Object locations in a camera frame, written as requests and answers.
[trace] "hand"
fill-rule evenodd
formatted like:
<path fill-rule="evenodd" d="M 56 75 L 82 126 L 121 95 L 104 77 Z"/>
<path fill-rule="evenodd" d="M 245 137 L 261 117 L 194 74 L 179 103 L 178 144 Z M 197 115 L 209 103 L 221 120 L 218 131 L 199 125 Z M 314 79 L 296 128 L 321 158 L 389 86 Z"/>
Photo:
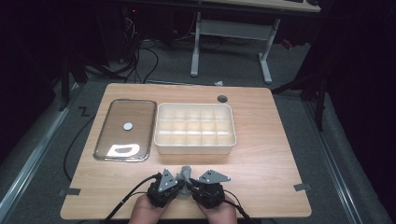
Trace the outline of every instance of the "hand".
<path fill-rule="evenodd" d="M 168 205 L 169 203 L 163 208 L 156 207 L 150 203 L 146 194 L 141 195 L 134 203 L 129 224 L 156 224 Z"/>
<path fill-rule="evenodd" d="M 233 200 L 225 194 L 225 200 Z M 218 207 L 207 209 L 198 203 L 198 207 L 205 214 L 209 224 L 237 224 L 236 209 L 228 203 L 221 203 Z"/>

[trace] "person's left hand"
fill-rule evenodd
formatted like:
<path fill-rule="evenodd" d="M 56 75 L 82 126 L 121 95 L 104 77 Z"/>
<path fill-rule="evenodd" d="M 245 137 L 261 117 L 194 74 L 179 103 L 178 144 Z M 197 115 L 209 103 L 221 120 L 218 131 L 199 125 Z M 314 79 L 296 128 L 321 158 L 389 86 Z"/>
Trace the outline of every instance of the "person's left hand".
<path fill-rule="evenodd" d="M 141 195 L 134 203 L 129 224 L 156 224 L 168 205 L 169 203 L 163 208 L 156 207 L 150 203 L 146 194 Z"/>

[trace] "gray carpet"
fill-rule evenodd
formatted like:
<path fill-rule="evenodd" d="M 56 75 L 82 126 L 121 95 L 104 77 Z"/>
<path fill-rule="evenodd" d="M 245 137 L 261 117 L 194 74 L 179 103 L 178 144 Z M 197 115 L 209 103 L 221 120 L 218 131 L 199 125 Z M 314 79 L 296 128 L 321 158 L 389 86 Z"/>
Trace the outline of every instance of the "gray carpet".
<path fill-rule="evenodd" d="M 147 42 L 146 47 L 152 45 L 152 43 Z M 261 69 L 255 52 L 258 46 L 262 45 L 261 42 L 253 42 L 244 46 L 228 43 L 222 44 L 220 48 L 210 49 L 215 48 L 217 44 L 210 43 L 203 46 L 206 49 L 201 51 L 200 75 L 198 77 L 190 77 L 189 75 L 191 69 L 191 46 L 177 45 L 170 49 L 157 44 L 151 50 L 158 54 L 159 62 L 157 68 L 148 78 L 148 82 L 166 81 L 213 85 L 214 82 L 223 81 L 225 86 L 266 87 L 273 89 L 286 84 L 294 78 L 301 61 L 309 50 L 309 46 L 287 50 L 282 46 L 274 45 L 268 59 L 274 83 L 268 86 L 262 81 Z M 153 68 L 155 63 L 154 54 L 149 50 L 141 49 L 137 70 L 141 79 Z M 112 81 L 114 80 L 105 77 L 90 77 L 90 81 L 82 88 L 76 101 L 69 106 L 69 113 L 54 135 L 48 153 L 28 188 L 23 193 L 8 223 L 78 222 L 77 220 L 62 220 L 60 217 L 64 197 L 58 194 L 61 189 L 66 189 L 69 186 L 69 181 L 65 177 L 63 170 L 64 156 L 74 138 L 77 137 L 76 142 L 70 148 L 66 161 L 66 170 L 70 175 L 73 175 L 78 164 L 79 155 L 91 128 L 91 123 L 80 135 L 77 135 L 78 131 L 94 116 L 106 85 Z M 134 74 L 130 76 L 129 81 L 134 82 Z M 312 187 L 307 192 L 307 195 L 313 210 L 312 215 L 307 218 L 276 218 L 276 221 L 279 224 L 349 223 L 329 170 L 325 165 L 315 129 L 309 122 L 310 118 L 303 107 L 303 103 L 300 102 L 299 97 L 293 91 L 276 95 L 275 100 L 300 175 L 303 181 L 309 183 Z M 362 172 L 359 163 L 356 161 L 342 132 L 342 128 L 337 123 L 331 102 L 327 100 L 326 103 L 329 105 L 324 115 L 324 133 L 334 152 L 334 157 L 340 164 L 343 175 L 346 176 L 346 182 L 352 195 L 359 209 L 361 209 L 363 223 L 391 223 L 382 205 L 376 199 L 375 193 Z M 80 107 L 82 106 L 87 108 L 86 114 L 89 114 L 89 117 L 81 116 L 82 109 Z M 42 126 L 37 124 L 35 132 L 40 132 L 40 130 L 41 132 L 45 131 Z M 29 141 L 31 138 L 37 137 L 26 137 L 23 140 L 25 143 L 21 143 L 21 145 L 34 144 L 36 141 Z M 28 152 L 29 149 L 26 149 L 24 154 L 29 155 Z M 18 159 L 17 153 L 13 152 L 13 156 L 0 168 L 2 174 L 0 192 L 2 194 L 0 196 L 2 198 L 18 173 L 18 169 L 21 169 L 24 160 L 26 160 L 26 156 Z M 262 223 L 272 223 L 272 221 L 264 219 Z"/>

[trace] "transparent lid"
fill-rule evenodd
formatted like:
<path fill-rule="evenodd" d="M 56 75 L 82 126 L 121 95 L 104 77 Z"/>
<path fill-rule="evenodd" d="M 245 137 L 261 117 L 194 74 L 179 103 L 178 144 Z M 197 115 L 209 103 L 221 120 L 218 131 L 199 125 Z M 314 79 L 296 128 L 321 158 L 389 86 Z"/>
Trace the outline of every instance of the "transparent lid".
<path fill-rule="evenodd" d="M 144 161 L 149 157 L 157 104 L 119 99 L 110 104 L 93 156 L 97 160 Z"/>

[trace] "divided container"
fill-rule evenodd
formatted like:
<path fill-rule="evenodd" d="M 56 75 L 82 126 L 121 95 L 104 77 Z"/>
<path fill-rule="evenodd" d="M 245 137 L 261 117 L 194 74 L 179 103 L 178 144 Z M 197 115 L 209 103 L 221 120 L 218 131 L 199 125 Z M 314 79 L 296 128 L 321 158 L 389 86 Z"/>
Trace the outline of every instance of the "divided container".
<path fill-rule="evenodd" d="M 232 110 L 225 104 L 160 104 L 154 143 L 162 154 L 229 154 L 236 144 Z"/>

